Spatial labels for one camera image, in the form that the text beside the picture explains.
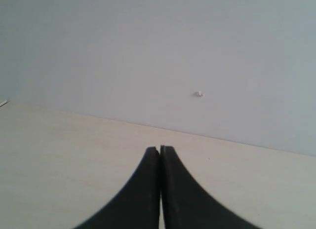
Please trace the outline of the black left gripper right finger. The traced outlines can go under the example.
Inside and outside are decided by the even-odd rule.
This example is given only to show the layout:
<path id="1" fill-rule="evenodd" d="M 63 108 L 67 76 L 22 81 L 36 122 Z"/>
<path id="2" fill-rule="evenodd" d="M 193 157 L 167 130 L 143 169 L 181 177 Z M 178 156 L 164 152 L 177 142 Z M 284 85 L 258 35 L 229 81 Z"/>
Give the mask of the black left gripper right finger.
<path id="1" fill-rule="evenodd" d="M 193 178 L 172 146 L 160 147 L 166 229 L 257 229 L 214 199 Z"/>

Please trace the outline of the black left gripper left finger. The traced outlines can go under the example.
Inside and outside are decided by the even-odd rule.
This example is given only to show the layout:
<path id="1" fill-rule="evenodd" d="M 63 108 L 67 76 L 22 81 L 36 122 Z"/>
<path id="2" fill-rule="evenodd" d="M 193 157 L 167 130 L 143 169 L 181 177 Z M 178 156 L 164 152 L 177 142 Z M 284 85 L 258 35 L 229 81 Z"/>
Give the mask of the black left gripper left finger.
<path id="1" fill-rule="evenodd" d="M 78 229 L 158 229 L 160 155 L 148 147 L 123 188 Z"/>

